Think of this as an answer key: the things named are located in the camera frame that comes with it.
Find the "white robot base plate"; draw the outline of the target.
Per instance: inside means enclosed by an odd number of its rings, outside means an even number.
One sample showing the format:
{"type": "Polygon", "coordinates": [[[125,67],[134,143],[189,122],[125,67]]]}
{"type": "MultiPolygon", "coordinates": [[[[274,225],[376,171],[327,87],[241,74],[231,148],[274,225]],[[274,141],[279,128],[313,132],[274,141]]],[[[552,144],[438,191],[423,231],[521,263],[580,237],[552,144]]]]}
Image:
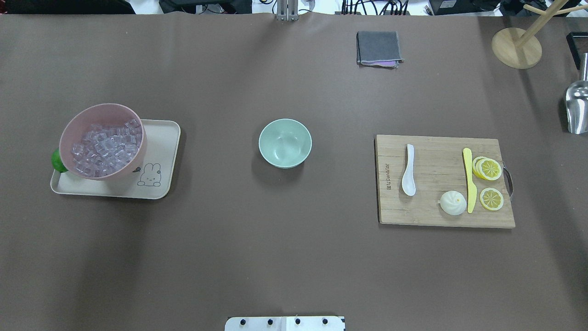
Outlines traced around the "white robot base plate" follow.
{"type": "Polygon", "coordinates": [[[227,319],[225,331],[345,331],[339,316],[256,316],[227,319]]]}

